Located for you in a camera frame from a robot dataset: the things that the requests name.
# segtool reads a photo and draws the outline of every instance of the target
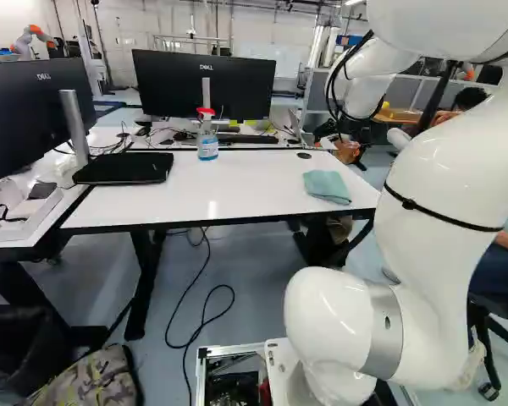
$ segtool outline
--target monitor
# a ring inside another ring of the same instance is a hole
[[[0,178],[69,140],[61,89],[77,91],[88,133],[97,116],[82,59],[0,63]]]
[[[132,50],[145,114],[191,118],[203,105],[202,78],[211,78],[211,107],[224,118],[269,117],[275,61]]]

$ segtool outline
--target robotic arm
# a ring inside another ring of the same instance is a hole
[[[38,40],[46,42],[48,47],[56,47],[58,45],[52,36],[45,34],[37,25],[27,25],[23,31],[23,35],[17,38],[14,44],[10,47],[11,52],[18,53],[20,55],[20,61],[30,61],[32,59],[30,54],[30,43],[32,42],[33,35],[36,35]]]
[[[368,117],[385,92],[380,82],[365,98],[362,83],[373,78],[362,72],[381,80],[420,54],[497,63],[505,77],[487,101],[414,138],[391,168],[374,232],[400,285],[320,267],[290,281],[286,332],[312,393],[326,406],[364,402],[377,378],[446,387],[467,358],[468,284],[508,217],[508,0],[475,4],[367,2],[378,39],[345,63],[348,114]]]

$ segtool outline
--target camouflage bag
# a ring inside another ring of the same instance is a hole
[[[71,365],[19,406],[135,406],[141,394],[129,360],[127,347],[100,349]]]

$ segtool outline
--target office chair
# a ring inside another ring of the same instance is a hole
[[[508,320],[508,302],[495,296],[480,296],[477,294],[468,294],[467,317],[469,326],[475,326],[478,339],[483,343],[486,349],[486,356],[483,361],[485,369],[488,372],[489,382],[480,386],[478,391],[482,396],[493,402],[500,395],[502,385],[499,374],[494,365],[493,351],[489,339],[489,330],[508,343],[508,330],[493,319],[490,314],[497,315]]]

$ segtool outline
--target spray bottle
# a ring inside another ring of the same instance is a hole
[[[211,161],[218,158],[218,138],[211,131],[211,118],[215,113],[211,108],[205,107],[197,108],[197,112],[203,116],[197,135],[197,156],[201,161]]]

